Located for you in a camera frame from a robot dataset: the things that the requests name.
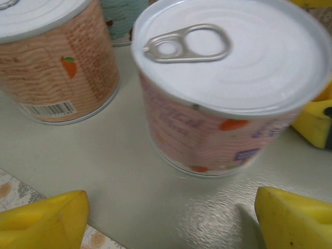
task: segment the pink can label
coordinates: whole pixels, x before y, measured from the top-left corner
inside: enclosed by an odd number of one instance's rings
[[[179,103],[141,74],[151,136],[159,152],[183,170],[205,175],[245,165],[291,125],[299,111],[270,119],[233,120]]]

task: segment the can lid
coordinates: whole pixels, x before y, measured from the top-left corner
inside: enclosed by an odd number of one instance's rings
[[[201,23],[227,33],[232,50],[225,58],[160,63],[146,56],[155,37]],[[134,58],[158,87],[218,112],[255,116],[299,108],[324,89],[332,73],[328,33],[283,0],[160,0],[136,21],[133,37]],[[225,48],[211,30],[189,32],[184,41],[204,56]],[[167,58],[181,46],[171,40],[157,49]]]
[[[0,44],[59,27],[81,13],[91,0],[0,0]]]

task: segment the white table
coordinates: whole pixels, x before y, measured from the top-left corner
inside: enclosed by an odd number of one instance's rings
[[[119,93],[83,122],[35,123],[0,93],[0,168],[46,195],[86,190],[90,224],[128,249],[264,248],[254,213],[262,185],[332,202],[332,152],[292,129],[236,175],[173,169],[150,142],[129,47],[116,54]]]

